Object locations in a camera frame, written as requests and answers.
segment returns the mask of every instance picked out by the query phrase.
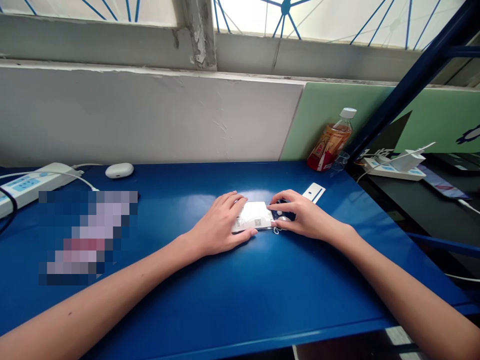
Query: smartphone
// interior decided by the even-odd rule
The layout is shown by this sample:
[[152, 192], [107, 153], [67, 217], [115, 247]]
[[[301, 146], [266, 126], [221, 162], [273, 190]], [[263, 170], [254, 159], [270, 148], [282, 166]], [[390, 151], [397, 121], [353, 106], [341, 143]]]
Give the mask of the smartphone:
[[470, 200], [471, 198], [465, 194], [464, 192], [457, 189], [448, 181], [442, 179], [436, 173], [434, 173], [429, 168], [425, 167], [424, 165], [420, 164], [417, 166], [418, 169], [423, 171], [426, 177], [423, 178], [423, 181], [429, 183], [435, 190], [437, 190], [443, 196], [446, 196], [450, 199], [463, 199], [463, 200]]

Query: green panel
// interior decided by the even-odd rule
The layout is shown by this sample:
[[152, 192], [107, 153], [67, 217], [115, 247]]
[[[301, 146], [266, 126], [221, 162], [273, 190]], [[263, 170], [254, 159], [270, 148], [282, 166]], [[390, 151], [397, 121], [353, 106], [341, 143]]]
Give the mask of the green panel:
[[480, 152], [480, 137], [457, 144], [458, 138], [480, 124], [480, 91], [426, 88], [400, 116], [409, 111], [412, 113], [396, 152], [415, 150], [432, 142], [436, 144], [426, 152]]
[[280, 160], [306, 159], [326, 124], [337, 121], [343, 108], [355, 108], [354, 137], [392, 91], [391, 86], [309, 82], [300, 98]]
[[[393, 87], [365, 84], [309, 82], [298, 104], [281, 160], [306, 159], [326, 124], [335, 122], [343, 108], [355, 108], [352, 139]], [[480, 152], [480, 137], [457, 144], [468, 130], [480, 124], [480, 91], [426, 88], [398, 116], [412, 111], [395, 148], [418, 149], [437, 142], [429, 152]]]

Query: beverage bottle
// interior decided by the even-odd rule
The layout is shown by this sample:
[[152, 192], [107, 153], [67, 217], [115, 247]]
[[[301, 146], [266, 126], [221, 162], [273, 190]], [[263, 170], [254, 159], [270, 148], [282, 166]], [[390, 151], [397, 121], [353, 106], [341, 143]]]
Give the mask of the beverage bottle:
[[356, 109], [344, 107], [338, 121], [336, 123], [331, 122], [325, 126], [320, 140], [306, 161], [310, 168], [316, 171], [325, 171], [332, 166], [335, 158], [352, 134], [350, 119], [356, 113]]

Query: hand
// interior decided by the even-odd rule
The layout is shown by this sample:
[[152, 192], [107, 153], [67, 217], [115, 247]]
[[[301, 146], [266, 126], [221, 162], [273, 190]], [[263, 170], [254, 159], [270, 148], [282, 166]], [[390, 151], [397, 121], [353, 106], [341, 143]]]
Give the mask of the hand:
[[258, 233], [256, 229], [232, 234], [232, 226], [247, 200], [236, 191], [217, 197], [193, 229], [180, 238], [187, 242], [187, 247], [195, 249], [198, 258], [226, 252], [248, 241]]
[[[280, 199], [290, 202], [277, 204], [276, 202]], [[355, 233], [353, 227], [334, 219], [316, 204], [293, 190], [279, 192], [273, 197], [270, 204], [268, 206], [270, 210], [296, 214], [295, 221], [275, 220], [275, 225], [281, 229], [328, 243], [344, 239]]]

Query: blue table surface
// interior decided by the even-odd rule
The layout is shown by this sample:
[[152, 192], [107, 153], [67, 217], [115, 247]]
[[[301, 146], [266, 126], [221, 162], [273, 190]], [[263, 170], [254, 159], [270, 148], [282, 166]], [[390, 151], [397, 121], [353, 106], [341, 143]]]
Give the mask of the blue table surface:
[[[475, 311], [345, 172], [330, 178], [304, 161], [157, 164], [136, 165], [130, 177], [109, 179], [105, 168], [85, 168], [83, 177], [100, 190], [141, 195], [138, 246], [112, 271], [190, 230], [223, 193], [237, 190], [251, 201], [269, 202], [281, 190], [303, 193], [315, 182], [326, 188], [317, 204], [327, 213], [354, 226], [449, 304]], [[88, 187], [76, 180], [58, 191], [78, 190]], [[46, 251], [38, 242], [38, 210], [37, 201], [22, 208], [0, 238], [0, 335], [84, 288], [38, 285], [38, 263]], [[214, 359], [394, 325], [369, 284], [337, 250], [289, 231], [264, 230], [244, 246], [201, 259], [164, 281], [85, 358]]]

